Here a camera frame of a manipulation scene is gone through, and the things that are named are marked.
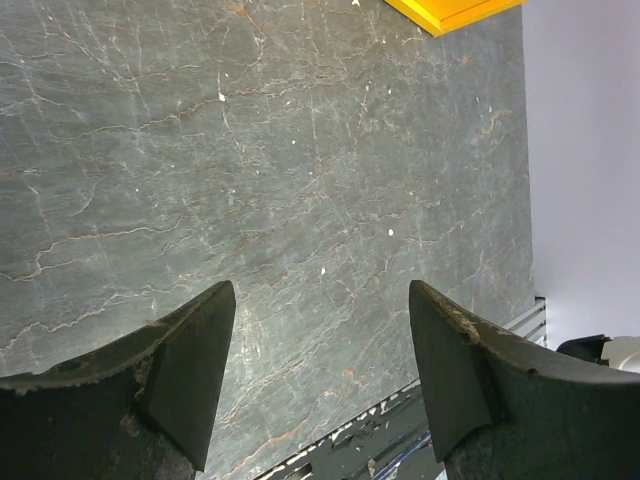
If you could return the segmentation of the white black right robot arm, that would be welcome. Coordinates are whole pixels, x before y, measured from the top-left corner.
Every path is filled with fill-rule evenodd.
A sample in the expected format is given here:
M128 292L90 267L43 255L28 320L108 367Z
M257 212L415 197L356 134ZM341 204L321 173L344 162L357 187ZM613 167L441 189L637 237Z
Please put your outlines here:
M640 373L640 338L638 336L608 337L594 335L563 342L558 353L613 369Z

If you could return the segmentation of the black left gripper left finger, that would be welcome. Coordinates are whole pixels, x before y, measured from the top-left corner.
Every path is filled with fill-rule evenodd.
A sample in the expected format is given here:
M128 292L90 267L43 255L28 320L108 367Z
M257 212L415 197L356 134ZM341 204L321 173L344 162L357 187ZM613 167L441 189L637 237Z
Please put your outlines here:
M1 381L5 479L191 479L205 468L234 326L222 281L40 374Z

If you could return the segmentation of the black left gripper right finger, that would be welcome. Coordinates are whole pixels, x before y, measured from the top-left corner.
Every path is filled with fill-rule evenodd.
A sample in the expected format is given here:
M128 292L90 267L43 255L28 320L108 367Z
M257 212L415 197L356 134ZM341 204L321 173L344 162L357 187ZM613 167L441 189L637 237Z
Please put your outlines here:
M451 479L635 479L639 377L544 348L409 287L436 459Z

